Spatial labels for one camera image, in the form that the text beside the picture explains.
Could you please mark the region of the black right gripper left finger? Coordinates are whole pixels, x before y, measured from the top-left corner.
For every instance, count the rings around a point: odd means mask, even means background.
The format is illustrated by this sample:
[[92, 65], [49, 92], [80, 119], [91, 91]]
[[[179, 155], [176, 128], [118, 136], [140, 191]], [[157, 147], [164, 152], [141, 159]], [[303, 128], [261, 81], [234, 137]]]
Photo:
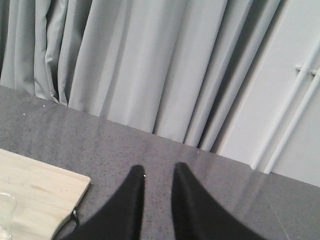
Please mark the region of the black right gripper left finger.
[[145, 199], [145, 169], [131, 167], [102, 208], [64, 240], [139, 240]]

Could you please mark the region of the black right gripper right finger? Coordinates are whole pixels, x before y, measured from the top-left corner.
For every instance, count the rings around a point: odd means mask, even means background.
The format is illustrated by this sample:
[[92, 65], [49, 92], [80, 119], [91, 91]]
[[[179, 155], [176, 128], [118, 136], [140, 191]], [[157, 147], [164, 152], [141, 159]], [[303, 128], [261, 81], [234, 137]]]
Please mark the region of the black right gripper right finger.
[[262, 234], [227, 210], [187, 163], [174, 165], [171, 215], [177, 240], [279, 240], [273, 228]]

